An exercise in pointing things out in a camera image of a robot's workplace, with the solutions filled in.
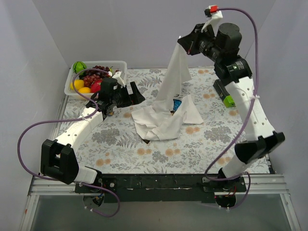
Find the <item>white t-shirt with flower print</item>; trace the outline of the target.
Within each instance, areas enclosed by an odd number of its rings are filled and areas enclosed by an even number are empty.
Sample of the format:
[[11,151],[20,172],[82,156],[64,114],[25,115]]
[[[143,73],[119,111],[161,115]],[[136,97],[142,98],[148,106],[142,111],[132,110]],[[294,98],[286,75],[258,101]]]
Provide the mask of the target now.
[[177,43],[154,102],[131,113],[136,132],[143,140],[173,140],[179,137],[182,125],[204,122],[191,95],[182,97],[178,109],[171,113],[174,99],[181,96],[182,83],[192,79],[186,56],[184,48]]

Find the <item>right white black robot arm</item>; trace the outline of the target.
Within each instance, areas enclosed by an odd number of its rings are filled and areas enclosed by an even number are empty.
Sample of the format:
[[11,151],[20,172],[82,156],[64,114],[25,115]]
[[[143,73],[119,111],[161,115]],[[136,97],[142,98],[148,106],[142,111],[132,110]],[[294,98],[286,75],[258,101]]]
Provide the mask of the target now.
[[209,180],[211,186],[223,191],[231,190],[240,175],[257,159],[274,151],[285,140],[282,132],[271,125],[254,90],[251,69],[238,55],[242,40],[240,29],[232,23],[223,23],[214,32],[212,25],[203,31],[204,24],[197,24],[193,31],[178,39],[188,55],[203,54],[214,61],[216,76],[233,98],[243,124],[246,140],[235,144],[235,156],[218,175]]

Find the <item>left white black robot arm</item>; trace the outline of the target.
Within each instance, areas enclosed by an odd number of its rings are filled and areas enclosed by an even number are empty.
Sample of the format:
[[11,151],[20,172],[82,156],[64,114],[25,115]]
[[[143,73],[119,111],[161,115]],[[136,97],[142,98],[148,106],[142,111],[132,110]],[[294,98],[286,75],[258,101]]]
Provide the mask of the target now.
[[129,107],[145,100],[134,81],[130,86],[132,93],[115,78],[103,79],[100,90],[91,96],[79,120],[56,139],[42,144],[41,173],[65,184],[84,182],[91,192],[98,192],[103,184],[97,170],[80,166],[75,153],[92,130],[112,114],[114,107]]

